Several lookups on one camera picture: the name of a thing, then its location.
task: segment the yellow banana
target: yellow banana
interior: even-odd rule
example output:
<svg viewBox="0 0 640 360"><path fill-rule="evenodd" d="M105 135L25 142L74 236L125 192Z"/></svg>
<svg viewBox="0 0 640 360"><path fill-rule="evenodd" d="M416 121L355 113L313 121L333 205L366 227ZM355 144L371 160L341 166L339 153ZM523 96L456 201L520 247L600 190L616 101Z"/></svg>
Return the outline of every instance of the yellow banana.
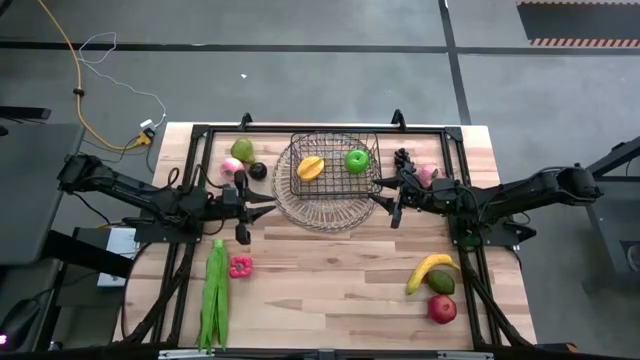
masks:
<svg viewBox="0 0 640 360"><path fill-rule="evenodd" d="M418 290L418 287L422 283L422 278L424 278L429 270L436 265L449 265L452 268L460 270L460 267L454 263L451 256L447 254L429 255L420 262L415 270L413 270L413 274L411 274L411 277L407 282L407 295L411 295Z"/></svg>

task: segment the white cable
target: white cable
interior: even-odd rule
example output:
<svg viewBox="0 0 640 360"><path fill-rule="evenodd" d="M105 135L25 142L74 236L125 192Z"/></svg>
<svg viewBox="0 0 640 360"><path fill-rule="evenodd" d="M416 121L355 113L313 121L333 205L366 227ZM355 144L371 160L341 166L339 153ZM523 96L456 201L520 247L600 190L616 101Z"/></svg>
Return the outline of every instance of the white cable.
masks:
<svg viewBox="0 0 640 360"><path fill-rule="evenodd" d="M107 52L102 56L102 58L98 61L90 61L90 60L86 60L84 58L84 55L82 55L82 49L84 49L84 47L90 43L93 39L100 37L100 36L105 36L105 35L113 35L113 46L111 47L111 49L107 50ZM78 61L80 61L81 63L83 63L86 67L88 67L89 69L91 69L91 71L93 71L96 75L98 75L101 78L105 78L105 79L109 79L111 80L112 83L119 85L119 86L124 86L126 88L128 88L129 90L133 91L133 93L138 94L138 95L144 95L144 96L151 96L153 98L156 99L156 101L158 101L158 104L160 104L160 106L162 106L162 118L160 119L160 121L157 124L153 124L156 128L158 128L163 122L164 119L167 117L167 108L164 106L164 104L162 103L162 101L160 101L160 98L155 95L155 94L151 94L148 92L144 92L144 91L138 91L136 89L134 89L133 87L131 87L130 85L127 85L125 83L121 83L119 81L114 80L111 76L109 75L104 75L98 72L98 70L94 69L93 66L89 65L89 64L100 64L102 63L104 60L107 59L107 56L109 56L109 54L115 50L116 48L116 41L118 39L118 34L116 34L113 31L110 32L106 32L106 33L102 33L102 34L97 34L97 35L93 35L92 37L90 37L87 41L85 41L84 44L82 44L82 46L80 46L80 49L78 49Z"/></svg>

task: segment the avocado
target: avocado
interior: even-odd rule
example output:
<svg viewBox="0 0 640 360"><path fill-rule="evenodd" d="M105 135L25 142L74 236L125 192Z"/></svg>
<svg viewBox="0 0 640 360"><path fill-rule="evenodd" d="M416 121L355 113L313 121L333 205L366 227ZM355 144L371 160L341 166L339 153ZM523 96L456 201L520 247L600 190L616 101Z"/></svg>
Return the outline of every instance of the avocado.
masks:
<svg viewBox="0 0 640 360"><path fill-rule="evenodd" d="M456 282L451 275L442 270L431 270L427 274L427 285L438 294L452 295L456 290Z"/></svg>

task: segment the yellow cable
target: yellow cable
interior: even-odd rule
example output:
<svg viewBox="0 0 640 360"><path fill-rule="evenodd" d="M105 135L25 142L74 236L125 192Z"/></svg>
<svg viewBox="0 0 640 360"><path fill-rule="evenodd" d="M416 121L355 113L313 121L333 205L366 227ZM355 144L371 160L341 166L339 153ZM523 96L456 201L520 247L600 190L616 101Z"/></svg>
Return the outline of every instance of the yellow cable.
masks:
<svg viewBox="0 0 640 360"><path fill-rule="evenodd" d="M78 61L78 57L76 56L75 50L73 49L73 45L71 45L71 41L67 37L67 34L64 32L64 30L62 30L62 27L60 26L60 24L58 24L58 21L53 16L51 11L49 11L49 8L47 8L47 6L42 2L42 0L38 0L38 3L40 3L40 6L42 6L42 9L44 10L44 12L46 12L47 15L49 15L49 18L51 19L51 21L53 21L53 24L58 28L58 31L60 31L60 34L62 35L62 37L64 37L64 41L67 43L67 46L69 47L69 50L71 50L71 55L73 55L73 61L76 64L76 72L77 72L77 75L78 75L78 90L82 91L82 71L80 71L80 62ZM84 127L87 130L89 130L89 132L91 134L93 134L93 136L95 136L96 139L100 140L101 143L103 143L105 146L107 146L108 148L111 148L113 150L130 150L130 149L133 149L133 148L136 148L136 147L140 146L140 144L138 142L136 142L135 144L133 144L131 146L127 146L127 147L117 146L117 145L113 145L113 144L109 143L107 140L103 139L84 120L84 117L82 116L82 106L81 106L82 100L81 99L82 99L82 95L81 94L76 94L76 111L78 112L78 118L80 119L80 122L82 123L82 125L84 125Z"/></svg>
<svg viewBox="0 0 640 360"><path fill-rule="evenodd" d="M117 223L111 223L111 224L102 224L102 225L98 225L96 226L96 229L106 229L106 228L110 228L112 226L118 226L118 225L124 225L124 222L119 221Z"/></svg>

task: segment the black clamp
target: black clamp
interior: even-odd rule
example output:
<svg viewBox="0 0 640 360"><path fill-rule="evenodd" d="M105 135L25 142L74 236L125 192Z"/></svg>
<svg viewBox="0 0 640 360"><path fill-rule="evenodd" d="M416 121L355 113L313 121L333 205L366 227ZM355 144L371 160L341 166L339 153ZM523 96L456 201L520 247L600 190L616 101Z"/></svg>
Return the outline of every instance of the black clamp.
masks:
<svg viewBox="0 0 640 360"><path fill-rule="evenodd" d="M404 115L402 115L402 111L400 109L396 109L393 112L393 117L391 118L392 125L398 125L398 129L400 131L405 132L407 130L407 123L404 121Z"/></svg>
<svg viewBox="0 0 640 360"><path fill-rule="evenodd" d="M240 126L238 127L238 129L240 131L244 131L247 128L247 124L250 122L253 122L253 119L251 118L251 114L244 113L244 115L242 115L242 120L240 121Z"/></svg>
<svg viewBox="0 0 640 360"><path fill-rule="evenodd" d="M73 93L78 95L78 96L80 96L80 97L84 96L84 90L82 88L79 88L79 87L73 89Z"/></svg>
<svg viewBox="0 0 640 360"><path fill-rule="evenodd" d="M445 126L444 132L455 141L463 141L462 128L460 126Z"/></svg>

